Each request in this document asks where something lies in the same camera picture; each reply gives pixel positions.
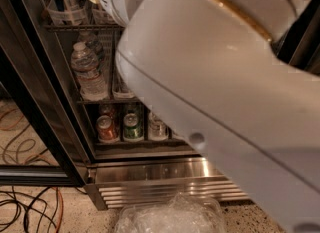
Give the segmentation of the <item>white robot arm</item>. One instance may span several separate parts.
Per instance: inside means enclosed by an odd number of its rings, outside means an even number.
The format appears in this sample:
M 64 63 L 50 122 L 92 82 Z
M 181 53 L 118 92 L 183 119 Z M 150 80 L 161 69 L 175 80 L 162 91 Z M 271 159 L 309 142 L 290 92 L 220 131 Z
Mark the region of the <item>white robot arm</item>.
M 128 87 L 287 233 L 320 230 L 320 81 L 271 45 L 312 0 L 90 0 Z

